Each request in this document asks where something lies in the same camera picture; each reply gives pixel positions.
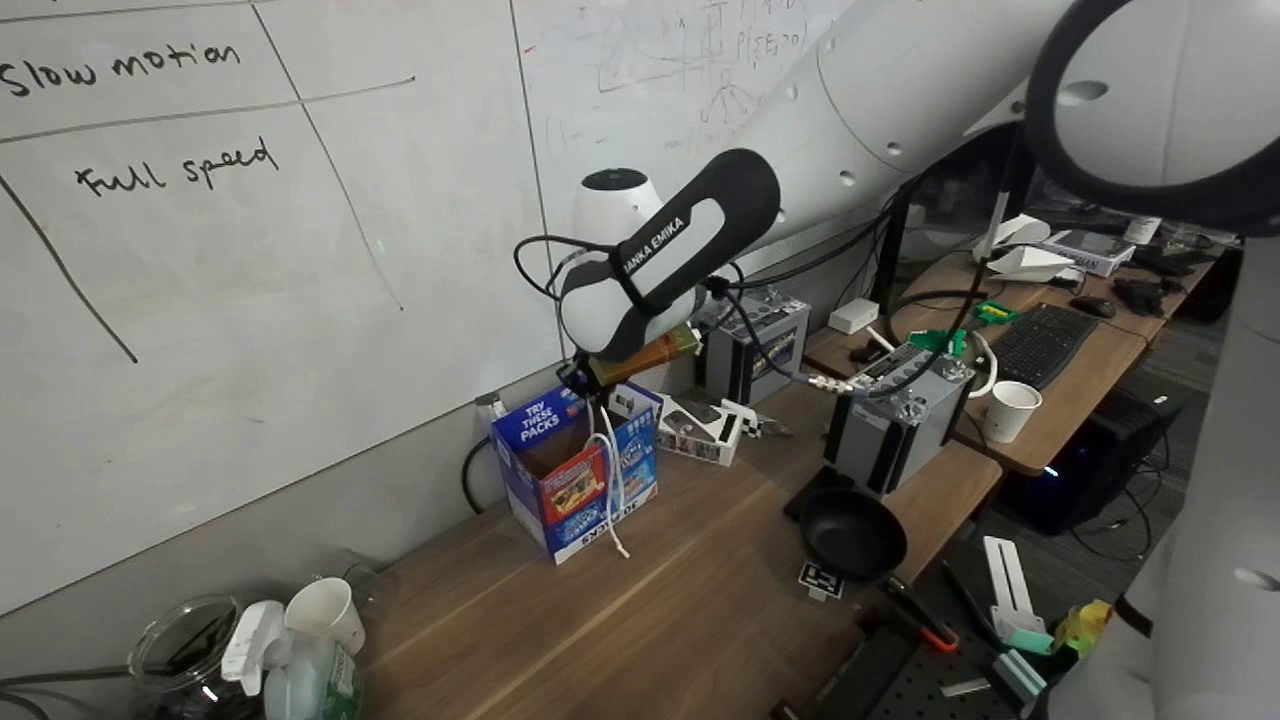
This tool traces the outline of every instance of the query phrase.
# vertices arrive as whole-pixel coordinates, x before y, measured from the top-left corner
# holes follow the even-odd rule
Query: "electric cable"
[[[898,353],[898,342],[887,336],[878,332],[878,325],[867,325],[867,336],[883,349]]]
[[[728,299],[728,309],[742,316],[742,325],[746,325],[746,332],[749,332],[749,339],[751,339],[751,353],[757,353],[778,374],[798,380],[798,370],[783,368],[783,365],[778,365],[778,354],[771,354],[770,342],[761,339],[761,332],[757,332],[746,299],[732,296],[732,293],[726,293],[726,299]]]
[[[24,707],[37,720],[53,720],[37,701],[20,694],[29,683],[95,683],[95,681],[125,681],[125,676],[130,676],[125,664],[0,676],[0,702]]]
[[[37,701],[16,694],[16,692],[0,692],[0,702],[20,707],[20,711],[29,711],[37,720],[53,720]]]
[[[1145,524],[1145,543],[1142,543],[1142,553],[1137,553],[1137,555],[1100,553],[1100,546],[1094,546],[1094,543],[1083,539],[1080,527],[1074,527],[1074,539],[1076,539],[1087,555],[1100,555],[1100,558],[1114,558],[1114,563],[1142,563],[1142,558],[1154,555],[1154,546],[1155,546],[1155,524],[1154,524],[1150,508],[1134,497],[1134,487],[1125,487],[1125,501],[1134,502],[1134,511],[1137,511],[1142,524]]]
[[[484,511],[484,502],[476,501],[476,487],[474,487],[474,465],[476,465],[476,454],[481,454],[488,445],[494,445],[494,436],[484,436],[481,445],[474,445],[469,454],[463,454],[463,466],[462,466],[462,487],[463,487],[463,501],[469,501],[469,508],[474,508],[476,515]]]
[[[31,676],[0,676],[0,688],[20,688],[20,683],[91,683],[91,681],[125,681],[125,664],[105,664],[105,668],[75,668],[75,670],[31,670]]]
[[[1159,466],[1154,466],[1154,493],[1145,497],[1145,508],[1155,502],[1155,497],[1166,493],[1170,466],[1174,466],[1174,440],[1170,440],[1170,427],[1166,427],[1159,433]]]
[[[855,285],[864,278],[864,271],[871,266],[871,260],[878,260],[879,250],[883,250],[883,224],[879,224],[879,233],[871,234],[867,256],[864,256],[864,260],[853,266],[853,276],[846,278],[837,305],[849,305],[849,299],[853,299]]]
[[[566,256],[566,260],[552,266],[552,276],[539,285],[539,278],[533,278],[533,271],[525,266],[525,248],[533,248],[533,245],[566,245],[566,248],[577,248],[577,250]],[[594,245],[594,238],[582,238],[582,234],[525,234],[525,238],[512,248],[512,265],[517,265],[517,271],[521,271],[521,278],[525,278],[527,289],[536,289],[536,293],[547,296],[547,299],[562,299],[552,289],[555,289],[562,271],[566,271],[577,256],[586,256],[586,250],[613,250],[613,245]]]
[[[603,533],[608,533],[615,555],[634,558],[630,543],[615,536],[615,521],[624,515],[624,460],[620,460],[620,448],[615,448],[615,427],[608,418],[608,406],[601,406],[601,422],[603,422],[603,433],[595,433],[595,440],[603,445],[603,465],[608,465]]]
[[[746,299],[749,296],[749,289],[746,289],[749,271],[736,260],[728,260],[726,266],[732,266],[736,278],[710,276],[700,289],[711,293],[711,299],[728,299],[728,296]]]
[[[967,296],[966,296],[952,329],[945,332],[945,339],[927,353],[927,358],[924,358],[918,370],[907,370],[905,380],[898,380],[898,382],[887,382],[887,388],[871,388],[871,395],[894,395],[894,392],[918,382],[924,370],[933,370],[933,365],[952,349],[962,325],[967,319],[967,309],[976,305],[985,276],[990,276],[990,256],[976,265],[973,285],[967,285]]]
[[[830,248],[826,256],[813,256],[813,260],[804,260],[798,266],[783,266],[783,271],[771,271],[771,276],[751,276],[746,289],[763,289],[763,285],[782,285],[782,278],[804,276],[804,271],[813,271],[813,266],[821,266],[821,265],[830,265],[830,260],[837,260],[837,256],[846,256],[853,248],[859,248],[883,218],[887,218],[887,208],[879,214],[871,214],[859,233],[853,233],[846,245]]]
[[[985,336],[985,332],[967,332],[982,349],[985,349],[985,354],[990,354],[990,380],[982,382],[982,388],[973,388],[967,395],[990,395],[992,388],[997,388],[997,380],[1002,380],[1002,354],[997,354],[997,349],[992,349],[992,339]]]
[[[899,296],[894,299],[883,312],[879,312],[879,332],[899,342],[898,329],[894,329],[894,316],[914,309],[914,305],[927,305],[927,299],[967,299],[973,289],[933,289],[933,293],[914,293],[914,296]]]

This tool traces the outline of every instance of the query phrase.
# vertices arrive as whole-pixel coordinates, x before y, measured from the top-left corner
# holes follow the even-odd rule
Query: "wooden tabletop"
[[[1154,349],[1166,332],[1170,316],[1189,299],[1189,293],[1208,276],[1211,265],[1196,265],[1181,293],[1166,296],[1166,316],[1137,316],[1110,296],[1114,278],[1083,278],[1080,293],[1110,296],[1115,316],[1100,319],[1097,332],[1076,349],[1074,365],[1045,388],[1045,406],[1029,418],[1029,427],[1011,445],[990,445],[982,433],[985,398],[967,398],[957,436],[990,454],[997,454],[1008,473],[1036,477],[1054,465],[1054,454],[1076,436],[1076,427],[1097,413],[1097,405],[1125,380],[1125,370]],[[927,271],[920,271],[905,296],[920,293],[967,293],[973,260],[945,256]],[[1142,266],[1122,266],[1115,278],[1154,278]],[[1074,289],[1049,285],[1002,285],[985,278],[982,293],[1011,312],[1029,312],[1042,305],[1070,305]],[[894,332],[914,336],[918,329],[952,329],[966,296],[938,296],[894,312]],[[818,332],[804,358],[821,370],[853,374],[867,336],[837,336]]]
[[[813,602],[788,497],[821,466],[834,398],[783,388],[736,466],[661,454],[661,497],[552,569],[494,508],[404,555],[374,616],[374,716],[763,716],[809,701],[855,649],[855,608]],[[947,445],[887,508],[914,579],[1002,481]]]

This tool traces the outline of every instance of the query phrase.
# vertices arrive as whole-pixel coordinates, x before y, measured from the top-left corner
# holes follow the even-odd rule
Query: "white container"
[[[333,635],[351,656],[365,649],[358,597],[351,597],[351,584],[339,576],[319,576],[306,584],[286,608],[286,629],[310,633],[310,635]]]
[[[1042,405],[1045,395],[1034,382],[1002,380],[985,415],[990,445],[1011,445]]]

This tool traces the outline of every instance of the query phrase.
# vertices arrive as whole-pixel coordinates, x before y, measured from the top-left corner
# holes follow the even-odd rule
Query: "blue box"
[[[624,477],[615,521],[624,521],[658,493],[661,398],[620,382],[608,395],[608,413]],[[552,563],[566,563],[608,527],[608,453],[594,433],[594,405],[568,388],[552,388],[494,422],[509,502]]]

